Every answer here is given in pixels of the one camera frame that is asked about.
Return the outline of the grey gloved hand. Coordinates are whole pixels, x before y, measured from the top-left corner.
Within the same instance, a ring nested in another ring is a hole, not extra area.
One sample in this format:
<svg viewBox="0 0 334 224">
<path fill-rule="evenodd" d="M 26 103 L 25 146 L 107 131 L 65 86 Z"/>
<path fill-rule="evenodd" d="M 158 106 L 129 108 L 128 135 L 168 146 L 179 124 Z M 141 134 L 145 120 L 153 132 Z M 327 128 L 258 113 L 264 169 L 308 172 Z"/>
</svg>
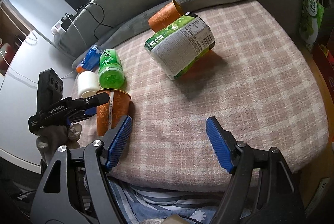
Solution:
<svg viewBox="0 0 334 224">
<path fill-rule="evenodd" d="M 48 165 L 59 146 L 65 145 L 69 149 L 80 147 L 79 139 L 82 126 L 79 123 L 66 126 L 49 126 L 41 128 L 37 135 L 36 147 L 40 152 L 43 162 Z"/>
</svg>

